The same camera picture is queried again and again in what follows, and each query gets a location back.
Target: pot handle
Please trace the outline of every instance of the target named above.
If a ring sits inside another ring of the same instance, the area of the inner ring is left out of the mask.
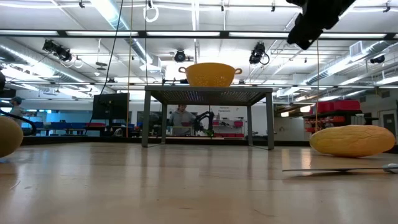
[[[235,75],[240,75],[240,74],[242,74],[242,68],[237,68],[237,69],[235,69]]]
[[[186,73],[186,72],[187,72],[187,69],[186,69],[185,67],[180,67],[180,68],[178,69],[178,72]]]

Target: metal table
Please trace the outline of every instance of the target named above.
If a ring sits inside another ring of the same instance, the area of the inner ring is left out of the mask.
[[[274,148],[274,110],[272,88],[190,86],[145,86],[142,146],[148,147],[150,98],[162,103],[162,143],[166,142],[167,105],[246,106],[248,109],[248,143],[253,145],[251,106],[266,98],[268,150]]]

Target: table leg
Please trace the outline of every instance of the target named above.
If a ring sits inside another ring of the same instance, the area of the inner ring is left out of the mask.
[[[267,100],[267,133],[268,150],[274,149],[274,105],[272,104],[272,93],[266,93]]]
[[[162,144],[166,143],[167,104],[162,104]]]
[[[142,121],[142,146],[148,147],[150,91],[145,91],[144,120]]]
[[[251,118],[251,106],[248,106],[248,143],[249,146],[253,146],[253,128]]]

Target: person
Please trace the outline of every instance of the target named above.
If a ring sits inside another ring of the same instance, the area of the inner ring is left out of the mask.
[[[193,123],[195,115],[186,111],[186,105],[179,105],[177,110],[170,115],[170,124],[174,127],[182,127],[183,123]],[[173,130],[175,136],[191,135],[190,128],[175,128]]]
[[[19,96],[16,96],[11,99],[10,103],[12,104],[12,110],[10,111],[10,114],[20,116],[21,118],[24,116],[24,109],[21,107],[22,103],[22,98]],[[22,121],[16,118],[11,118],[13,119],[20,127],[22,126]]]

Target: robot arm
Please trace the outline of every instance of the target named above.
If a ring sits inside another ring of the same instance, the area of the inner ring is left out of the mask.
[[[208,130],[213,130],[213,120],[214,120],[214,113],[210,111],[206,111],[202,113],[201,115],[196,116],[194,122],[193,122],[193,128],[195,131],[202,131],[203,126],[200,125],[200,121],[208,118],[209,119],[209,125],[208,125]]]
[[[307,50],[323,33],[339,21],[355,0],[286,0],[303,9],[295,21],[294,28],[287,39],[288,44],[297,44]]]

